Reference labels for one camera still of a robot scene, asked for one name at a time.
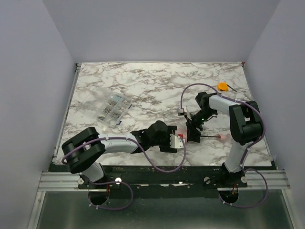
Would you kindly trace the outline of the pink folding umbrella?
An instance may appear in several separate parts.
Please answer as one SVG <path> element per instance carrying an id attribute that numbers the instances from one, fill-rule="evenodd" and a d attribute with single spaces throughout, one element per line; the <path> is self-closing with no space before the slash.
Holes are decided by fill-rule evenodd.
<path id="1" fill-rule="evenodd" d="M 183 134 L 184 135 L 184 138 L 185 138 L 185 141 L 187 142 L 187 129 L 183 129 L 183 128 L 178 128 L 176 131 L 175 131 L 175 135 L 177 134 Z M 222 135 L 222 134 L 216 134 L 216 135 L 203 135 L 201 133 L 201 139 L 202 138 L 209 138 L 209 139 L 216 139 L 216 140 L 219 140 L 221 142 L 224 142 L 226 140 L 229 140 L 232 138 L 231 134 L 226 134 L 226 135 Z"/>

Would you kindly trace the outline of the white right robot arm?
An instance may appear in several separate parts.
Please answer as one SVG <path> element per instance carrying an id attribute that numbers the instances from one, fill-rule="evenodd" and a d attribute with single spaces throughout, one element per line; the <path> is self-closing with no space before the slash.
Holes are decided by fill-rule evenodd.
<path id="1" fill-rule="evenodd" d="M 264 137 L 264 124 L 255 101 L 238 102 L 222 94 L 198 93 L 195 98 L 200 110 L 191 114 L 182 108 L 186 119 L 187 140 L 199 143 L 203 124 L 219 112 L 229 116 L 230 133 L 234 140 L 229 156 L 224 162 L 228 173 L 241 172 L 249 147 Z"/>

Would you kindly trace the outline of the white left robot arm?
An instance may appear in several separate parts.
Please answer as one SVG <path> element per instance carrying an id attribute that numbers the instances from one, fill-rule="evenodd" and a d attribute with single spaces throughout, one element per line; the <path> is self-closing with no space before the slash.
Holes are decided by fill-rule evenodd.
<path id="1" fill-rule="evenodd" d="M 124 135 L 99 134 L 95 127 L 88 127 L 62 144 L 62 163 L 72 174 L 80 173 L 90 182 L 105 182 L 104 170 L 97 159 L 109 153 L 144 153 L 153 146 L 161 152 L 176 153 L 183 148 L 183 135 L 176 126 L 156 121 L 146 129 Z"/>

